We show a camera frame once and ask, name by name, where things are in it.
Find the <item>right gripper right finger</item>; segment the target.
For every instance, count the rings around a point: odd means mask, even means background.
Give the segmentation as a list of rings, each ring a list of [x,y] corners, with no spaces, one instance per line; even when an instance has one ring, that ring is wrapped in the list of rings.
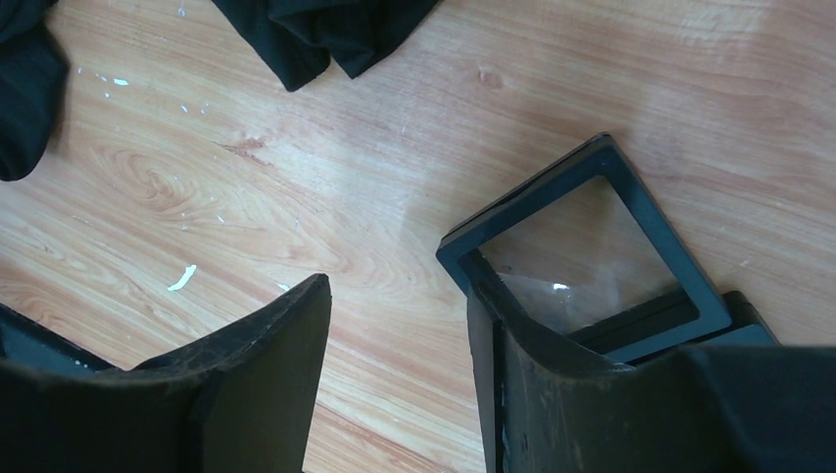
[[[491,288],[467,299],[490,472],[831,472],[831,347],[690,345],[614,363]]]

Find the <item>black printed t-shirt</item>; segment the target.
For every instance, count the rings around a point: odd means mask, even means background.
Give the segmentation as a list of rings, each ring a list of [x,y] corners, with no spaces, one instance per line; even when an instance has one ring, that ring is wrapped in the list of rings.
[[[216,7],[284,88],[332,62],[356,78],[401,46],[437,6],[418,1],[218,1]],[[69,64],[45,24],[51,1],[1,4],[1,179],[40,162],[62,108]]]

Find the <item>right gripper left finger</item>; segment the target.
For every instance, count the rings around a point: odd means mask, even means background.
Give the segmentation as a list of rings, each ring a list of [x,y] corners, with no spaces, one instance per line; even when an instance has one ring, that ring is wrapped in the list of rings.
[[[75,376],[1,359],[5,472],[299,472],[331,316],[314,274],[130,370]]]

